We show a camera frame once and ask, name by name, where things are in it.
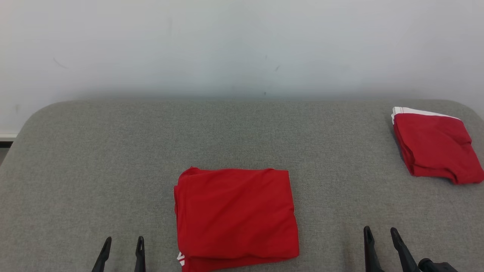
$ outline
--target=white trim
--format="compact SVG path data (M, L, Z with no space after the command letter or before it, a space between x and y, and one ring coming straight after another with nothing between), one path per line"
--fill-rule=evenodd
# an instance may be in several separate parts
M17 134L0 134L1 142L13 142L17 138Z
M450 117L450 118L455 118L457 120L460 120L459 118L456 118L453 116L431 112L431 111L418 110L418 109L413 109L409 107L393 107L392 124L395 124L395 121L394 121L395 115L400 113L413 113L413 114L421 114L421 115L428 115L428 116L443 116L443 117Z

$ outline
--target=red garment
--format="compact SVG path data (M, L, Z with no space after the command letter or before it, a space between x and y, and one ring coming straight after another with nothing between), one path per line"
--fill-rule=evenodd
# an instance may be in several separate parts
M183 272L278 262L299 255L294 204L285 170L200 170L175 186Z
M455 184L484 180L472 140L460 119L423 111L424 114L406 113L406 109L400 108L395 115L394 108L393 129L413 176L444 177Z

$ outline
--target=cloth with white trim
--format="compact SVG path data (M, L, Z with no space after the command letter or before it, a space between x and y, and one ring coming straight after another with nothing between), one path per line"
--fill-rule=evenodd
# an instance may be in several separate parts
M191 167L180 175L174 193L183 272L299 255L288 171Z
M439 113L394 107L393 129L412 176L480 183L484 171L464 123Z

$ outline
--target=folded red cloth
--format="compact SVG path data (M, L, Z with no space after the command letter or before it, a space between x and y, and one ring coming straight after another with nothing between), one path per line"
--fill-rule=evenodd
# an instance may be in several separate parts
M405 107L393 108L392 118L405 165L413 176L444 177L455 184L484 180L460 119Z
M285 170L200 170L175 186L178 260L183 272L277 262L299 255Z

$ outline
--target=folded clothing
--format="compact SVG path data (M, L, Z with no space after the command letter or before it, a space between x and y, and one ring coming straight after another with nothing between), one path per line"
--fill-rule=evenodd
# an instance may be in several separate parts
M455 184L484 180L472 140L460 119L394 107L392 122L405 165L413 176L444 177Z
M183 272L277 262L299 255L285 170L183 172L175 192L178 260Z

